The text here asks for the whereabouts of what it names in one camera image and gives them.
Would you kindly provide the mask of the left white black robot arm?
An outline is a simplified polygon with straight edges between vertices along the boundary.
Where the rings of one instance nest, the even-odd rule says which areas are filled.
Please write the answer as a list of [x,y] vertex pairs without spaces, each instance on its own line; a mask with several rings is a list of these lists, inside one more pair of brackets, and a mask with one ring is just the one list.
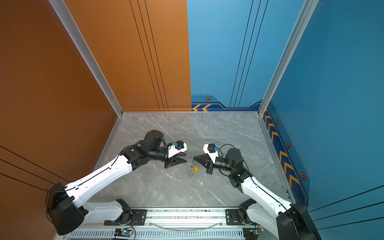
[[143,140],[126,146],[113,160],[89,175],[65,186],[61,183],[53,185],[47,191],[47,217],[60,236],[92,222],[126,225],[131,220],[132,210],[124,200],[93,204],[89,199],[149,161],[160,161],[166,169],[186,163],[183,159],[186,151],[187,144],[183,141],[166,143],[162,132],[151,130]]

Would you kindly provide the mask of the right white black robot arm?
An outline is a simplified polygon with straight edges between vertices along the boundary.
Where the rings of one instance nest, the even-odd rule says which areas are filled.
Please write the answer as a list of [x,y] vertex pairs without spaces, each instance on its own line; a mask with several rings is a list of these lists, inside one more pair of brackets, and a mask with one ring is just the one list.
[[204,166],[208,174],[214,169],[229,171],[231,185],[249,197],[239,206],[244,224],[259,224],[279,240],[321,239],[307,207],[286,201],[263,186],[249,172],[239,149],[231,148],[220,156],[219,148],[206,144],[204,154],[193,160]]

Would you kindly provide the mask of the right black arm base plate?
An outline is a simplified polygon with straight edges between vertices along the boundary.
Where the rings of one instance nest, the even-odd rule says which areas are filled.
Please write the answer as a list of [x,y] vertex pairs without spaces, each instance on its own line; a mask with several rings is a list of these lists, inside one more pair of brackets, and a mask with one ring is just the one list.
[[246,212],[240,209],[226,209],[226,223],[228,226],[257,226],[256,223],[252,222]]

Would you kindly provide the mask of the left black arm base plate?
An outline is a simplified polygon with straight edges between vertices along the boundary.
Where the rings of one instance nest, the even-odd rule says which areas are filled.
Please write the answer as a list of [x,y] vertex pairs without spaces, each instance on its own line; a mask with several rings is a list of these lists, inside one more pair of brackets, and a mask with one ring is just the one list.
[[146,209],[123,212],[115,221],[104,221],[104,226],[144,226],[147,216]]

